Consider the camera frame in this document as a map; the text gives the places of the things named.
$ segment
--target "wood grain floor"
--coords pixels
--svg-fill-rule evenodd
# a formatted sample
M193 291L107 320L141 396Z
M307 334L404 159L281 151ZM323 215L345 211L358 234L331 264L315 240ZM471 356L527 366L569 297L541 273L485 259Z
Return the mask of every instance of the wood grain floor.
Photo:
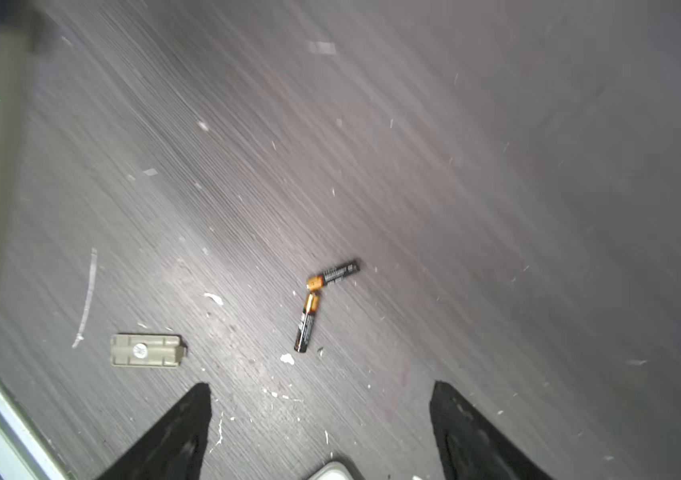
M556 478L681 478L681 2L43 9L0 377L76 478L195 382L205 478L441 478L436 379ZM109 365L170 331L180 369Z

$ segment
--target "battery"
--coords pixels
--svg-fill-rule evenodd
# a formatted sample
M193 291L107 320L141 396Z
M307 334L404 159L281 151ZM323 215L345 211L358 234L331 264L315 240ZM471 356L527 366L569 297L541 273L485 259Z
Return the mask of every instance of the battery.
M351 260L345 264L335 266L325 270L319 275L312 276L306 282L306 287L310 291L315 291L330 283L340 282L348 275L355 274L359 271L359 262Z
M308 342L311 341L311 330L314 328L314 316L316 308L319 306L319 293L309 292L303 306L303 315L300 317L300 326L297 330L295 339L295 351L305 353L308 349Z

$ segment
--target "white streak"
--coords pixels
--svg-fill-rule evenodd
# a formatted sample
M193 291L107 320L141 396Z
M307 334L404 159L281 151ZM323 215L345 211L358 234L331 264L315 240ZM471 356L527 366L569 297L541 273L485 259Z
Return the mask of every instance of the white streak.
M332 42L308 42L308 51L316 55L335 55L335 43Z
M223 299L220 298L220 296L217 296L214 293L209 292L204 292L204 296L206 296L207 298L211 298L213 302L216 302L218 305L223 306Z
M71 348L75 349L80 341L84 340L85 337L82 334L85 332L85 326L87 325L87 317L90 314L90 303L92 303L92 293L96 289L96 274L98 273L98 251L95 247L92 247L92 253L90 254L90 280L87 284L87 296L85 298L85 309L82 312L82 320L79 322L79 330L76 333L76 338Z
M215 449L215 447L219 446L221 443L223 443L223 413L220 413L220 422L218 423L218 436L220 437L218 439L218 442L215 443L215 445L210 448L210 453Z

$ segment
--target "white object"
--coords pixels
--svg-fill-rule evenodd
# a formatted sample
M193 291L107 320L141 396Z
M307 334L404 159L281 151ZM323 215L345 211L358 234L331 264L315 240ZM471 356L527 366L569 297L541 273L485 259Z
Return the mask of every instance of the white object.
M217 296L214 293L209 292L204 292L204 296L206 296L207 298L211 298L213 302L216 302L218 305L223 306L223 299L220 298L220 296Z
M87 296L85 298L85 309L82 312L82 320L79 321L79 330L76 332L71 348L75 349L80 341L84 340L85 326L87 325L87 317L90 314L90 303L92 303L92 293L96 289L96 274L98 273L98 250L92 247L90 254L90 280L87 284Z
M330 462L308 480L353 480L353 477L342 463Z

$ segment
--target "scratch mark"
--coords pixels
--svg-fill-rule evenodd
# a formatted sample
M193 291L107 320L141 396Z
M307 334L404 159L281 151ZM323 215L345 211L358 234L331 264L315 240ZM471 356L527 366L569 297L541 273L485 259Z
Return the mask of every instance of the scratch mark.
M92 303L92 293L96 289L96 274L98 273L98 250L92 247L92 252L90 253L90 279L87 284L87 296L85 298L85 309L82 312L82 320L79 322L79 330L76 333L76 338L74 339L71 348L75 349L80 341L84 340L85 337L82 334L85 332L85 326L87 325L87 317L90 314L90 303Z

